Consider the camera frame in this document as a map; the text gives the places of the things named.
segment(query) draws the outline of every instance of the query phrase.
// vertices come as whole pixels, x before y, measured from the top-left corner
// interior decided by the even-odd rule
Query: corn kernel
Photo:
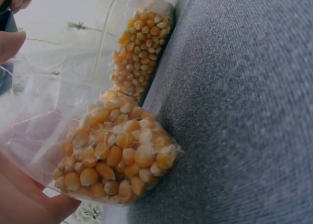
[[[141,64],[146,65],[150,62],[150,59],[149,58],[141,59],[140,62]]]
[[[121,36],[121,38],[118,40],[119,44],[123,44],[125,43],[127,40],[129,40],[131,38],[131,34],[126,31],[123,33],[123,35]]]
[[[160,45],[164,45],[165,44],[165,40],[164,39],[159,40],[159,44]]]
[[[168,20],[168,18],[164,18],[164,19],[162,20],[162,22],[165,22],[166,24],[171,24],[170,21]]]
[[[142,111],[141,117],[142,117],[143,119],[147,119],[147,120],[150,120],[150,121],[152,121],[152,122],[156,121],[156,119],[154,118],[154,116],[153,116],[150,112],[147,112],[147,111]]]
[[[122,114],[128,114],[132,111],[132,109],[133,105],[131,103],[125,103],[121,106],[119,110],[121,111]]]
[[[84,164],[82,162],[77,162],[75,165],[74,165],[74,170],[77,174],[81,174],[82,171],[86,169],[86,167],[84,166]]]
[[[150,32],[150,27],[148,25],[144,26],[141,30],[143,34],[147,34]]]
[[[65,176],[65,185],[71,191],[77,191],[80,187],[79,176],[75,172],[69,172]]]
[[[149,55],[149,53],[147,51],[143,50],[139,53],[139,58],[146,59],[148,57],[148,55]]]
[[[153,127],[153,122],[147,119],[142,119],[139,121],[140,129],[144,130],[146,128],[152,128]],[[143,134],[150,134],[150,131],[143,132]]]
[[[139,142],[139,135],[140,135],[141,131],[140,130],[135,130],[132,132],[132,135],[134,137],[134,141],[135,142]]]
[[[109,119],[109,112],[105,108],[96,108],[91,111],[91,116],[95,122],[103,123]]]
[[[124,175],[123,175],[124,169],[125,169],[125,164],[123,163],[123,161],[120,161],[120,162],[117,164],[117,166],[114,167],[115,172],[116,172],[117,174],[122,175],[122,176],[124,176]]]
[[[160,34],[158,35],[158,38],[159,39],[164,39],[166,35],[167,35],[167,30],[166,29],[162,29],[160,31]]]
[[[116,100],[117,99],[117,92],[113,90],[107,90],[104,93],[101,93],[100,100]]]
[[[153,36],[158,36],[160,34],[160,28],[157,26],[154,26],[150,29],[150,33]]]
[[[162,47],[156,48],[156,54],[159,54],[162,51]]]
[[[167,34],[169,34],[171,32],[171,26],[166,26],[166,31],[167,31]]]
[[[133,148],[124,149],[123,153],[122,153],[123,163],[125,163],[126,165],[133,164],[135,152],[136,152],[136,150]]]
[[[150,172],[156,176],[156,177],[162,177],[164,175],[166,175],[167,170],[166,169],[161,169],[157,166],[157,163],[154,162],[151,167],[150,167]]]
[[[153,47],[150,47],[147,49],[148,53],[152,54],[155,52],[155,49]]]
[[[139,176],[132,177],[131,187],[134,193],[138,196],[142,195],[145,190],[145,182]]]
[[[124,169],[125,176],[132,177],[139,173],[140,167],[138,164],[131,164]]]
[[[154,22],[154,20],[148,20],[148,21],[147,21],[147,25],[148,25],[149,27],[154,27],[155,24],[156,24],[156,23]]]
[[[134,137],[128,132],[121,133],[116,137],[115,143],[120,148],[130,148],[134,144]]]
[[[134,156],[135,163],[142,168],[149,167],[154,162],[154,149],[151,143],[142,144],[135,153]]]
[[[132,58],[132,53],[129,52],[129,51],[127,51],[125,58],[126,58],[127,60],[130,60],[130,59]]]
[[[118,56],[117,50],[112,51],[112,58],[115,59]]]
[[[167,24],[165,22],[160,22],[157,24],[157,26],[160,28],[160,29],[165,29],[167,27]]]
[[[95,149],[95,157],[97,159],[106,159],[109,156],[110,148],[107,147],[104,143],[99,143]]]
[[[138,32],[138,33],[136,34],[136,37],[137,37],[137,39],[140,40],[140,41],[144,41],[144,40],[146,39],[145,34],[143,34],[142,32]]]
[[[153,13],[152,11],[147,11],[147,14],[148,14],[148,19],[150,20],[153,20],[156,16],[156,14]]]
[[[65,161],[65,171],[74,171],[74,165],[77,162],[77,159],[74,155],[67,157]]]
[[[127,77],[130,74],[130,72],[127,69],[123,69],[119,73],[121,76],[124,76],[124,77]]]
[[[118,193],[118,189],[119,189],[119,184],[117,181],[114,181],[114,180],[108,181],[104,185],[104,191],[106,192],[106,194],[110,196],[116,195]]]
[[[129,29],[129,28],[133,27],[133,26],[134,26],[134,23],[135,23],[135,20],[134,20],[134,19],[130,19],[130,20],[128,21],[127,28]]]
[[[127,80],[131,81],[134,78],[133,74],[129,74],[129,76],[127,77]]]
[[[106,180],[115,180],[113,169],[106,163],[99,162],[96,166],[96,171]]]
[[[59,163],[58,163],[58,168],[61,169],[62,171],[65,171],[65,162],[66,162],[67,158],[63,158]]]
[[[133,54],[133,60],[135,62],[139,61],[139,56],[137,54]]]
[[[93,168],[87,168],[80,174],[80,182],[82,186],[90,186],[98,181],[98,173]]]
[[[128,29],[128,31],[131,34],[130,41],[135,41],[137,30],[134,27],[131,27],[130,29]]]
[[[157,65],[157,62],[156,62],[155,60],[151,60],[151,61],[149,62],[149,65],[150,65],[151,67],[155,67],[155,66]]]
[[[156,36],[152,36],[151,37],[151,41],[153,41],[153,43],[156,43],[156,44],[159,44],[159,38],[158,37],[156,37]]]
[[[146,11],[142,11],[139,17],[141,20],[146,20],[148,18],[148,13]]]
[[[134,86],[139,86],[140,85],[140,83],[139,83],[139,81],[137,79],[133,79],[132,83],[133,83]]]
[[[66,156],[73,154],[73,145],[70,142],[64,142],[61,146],[61,149],[66,154]]]
[[[125,57],[126,56],[126,49],[122,48],[120,53],[119,53],[119,55],[122,56],[122,57]]]
[[[155,54],[149,54],[149,59],[157,60],[157,56]]]
[[[78,123],[78,130],[88,131],[92,125],[92,120],[88,115],[83,116]]]
[[[161,16],[160,15],[156,15],[155,18],[154,18],[154,21],[155,21],[155,23],[161,22],[162,21]]]
[[[137,36],[136,36],[136,39],[135,39],[134,43],[135,43],[136,46],[139,46],[139,45],[141,45],[142,41],[139,40],[139,39],[137,38]]]
[[[130,119],[137,119],[140,117],[142,113],[141,107],[134,107],[132,111],[129,113]]]
[[[141,73],[140,73],[140,71],[139,71],[139,70],[134,70],[134,75],[135,75],[135,76],[140,76],[140,75],[141,75]]]
[[[113,62],[117,65],[122,64],[123,63],[124,58],[120,55],[116,56],[115,58],[113,58]]]
[[[167,135],[159,136],[159,137],[154,138],[153,144],[156,147],[166,147],[171,144],[171,139]]]
[[[141,49],[141,50],[146,50],[146,49],[147,49],[146,44],[145,44],[145,43],[142,43],[142,44],[140,45],[140,49]]]
[[[82,160],[84,166],[86,166],[88,168],[96,166],[98,160],[97,160],[96,156],[94,155],[94,152],[95,151],[92,147],[86,148],[84,150],[83,160]]]
[[[84,131],[78,131],[76,136],[74,137],[72,141],[72,145],[74,149],[81,148],[84,146],[89,139],[89,134]]]
[[[139,177],[146,183],[150,183],[155,179],[155,176],[150,172],[150,168],[141,169]]]
[[[153,44],[152,44],[152,48],[154,48],[154,49],[159,48],[159,44],[157,44],[157,43],[153,43]]]
[[[136,29],[136,30],[141,30],[142,28],[143,28],[143,26],[144,26],[144,22],[143,21],[136,21],[135,23],[134,23],[134,28]]]
[[[67,187],[65,184],[65,176],[62,176],[56,179],[54,186],[59,188],[61,191],[64,191]]]
[[[132,190],[131,184],[127,180],[121,181],[118,189],[118,195],[121,200],[124,202],[128,202],[134,196],[134,192]]]
[[[149,65],[149,69],[147,70],[147,73],[150,74],[153,71],[154,71],[154,68]]]
[[[120,116],[120,111],[119,109],[114,109],[111,113],[110,113],[110,116],[109,116],[109,120],[114,122],[117,120],[117,118]]]
[[[91,185],[91,190],[92,190],[93,195],[97,198],[101,198],[106,195],[104,191],[104,186],[100,182],[96,182],[93,185]]]
[[[150,67],[149,65],[141,65],[140,66],[140,69],[142,70],[141,75],[146,75],[146,72],[149,69],[149,67]]]
[[[66,141],[73,141],[77,131],[78,131],[78,127],[70,128],[66,136]]]
[[[161,169],[169,169],[173,166],[177,156],[177,149],[175,145],[162,147],[156,157],[156,164]]]
[[[111,147],[110,154],[107,158],[107,164],[112,167],[116,166],[121,161],[121,158],[122,150],[117,146],[113,146]]]
[[[103,143],[106,138],[107,133],[104,130],[100,130],[96,133],[96,144]]]
[[[146,40],[146,46],[148,47],[148,50],[149,50],[149,48],[151,48],[152,44],[153,44],[152,40],[150,40],[150,39]]]
[[[97,137],[95,135],[93,135],[93,134],[95,134],[94,130],[91,129],[90,133],[91,134],[89,135],[87,144],[92,147],[96,144]]]
[[[133,132],[135,130],[139,130],[140,129],[140,125],[139,125],[139,122],[137,120],[129,120],[127,122],[125,122],[123,124],[123,127],[122,127],[122,131],[123,132]]]
[[[136,70],[140,69],[140,65],[141,65],[140,62],[135,62],[135,64],[134,64],[135,69]]]
[[[57,180],[58,178],[62,177],[64,174],[63,174],[63,171],[59,168],[56,168],[54,171],[53,171],[53,178],[54,180]]]
[[[95,199],[95,197],[92,194],[91,188],[88,187],[88,186],[81,186],[80,189],[78,189],[75,192],[70,192],[69,194],[74,196],[74,197],[84,198],[84,199],[87,199],[87,200]]]
[[[140,54],[140,53],[141,53],[140,47],[136,46],[136,47],[134,48],[134,53],[135,53],[135,54]]]
[[[116,119],[114,125],[120,125],[124,122],[128,121],[128,115],[127,114],[122,114],[122,115],[119,115],[118,118]]]

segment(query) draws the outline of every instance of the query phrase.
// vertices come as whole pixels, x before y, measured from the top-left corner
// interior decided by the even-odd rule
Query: clear plastic bag
[[[112,52],[107,67],[96,66],[94,83],[110,76],[113,89],[134,97],[141,106],[174,27],[174,8],[166,0],[114,0],[99,50]]]
[[[133,98],[14,64],[21,91],[0,96],[0,151],[44,186],[128,204],[177,161],[180,146]]]

